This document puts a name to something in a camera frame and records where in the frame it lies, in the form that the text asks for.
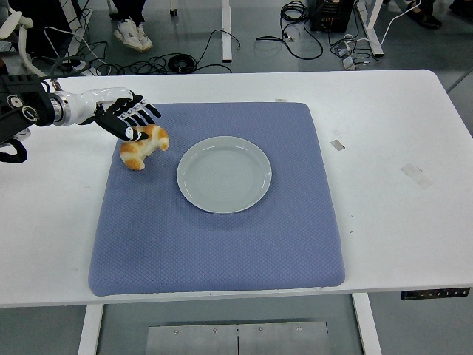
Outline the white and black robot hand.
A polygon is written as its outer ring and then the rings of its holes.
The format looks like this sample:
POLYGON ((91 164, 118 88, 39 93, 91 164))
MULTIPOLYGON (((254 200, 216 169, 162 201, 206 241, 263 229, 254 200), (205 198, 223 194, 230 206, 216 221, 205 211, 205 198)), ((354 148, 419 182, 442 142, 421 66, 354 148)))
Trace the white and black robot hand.
POLYGON ((123 87, 94 89, 81 94, 56 91, 56 126, 97 124, 122 141, 140 141, 149 136, 139 127, 149 126, 161 116, 142 95, 123 87))

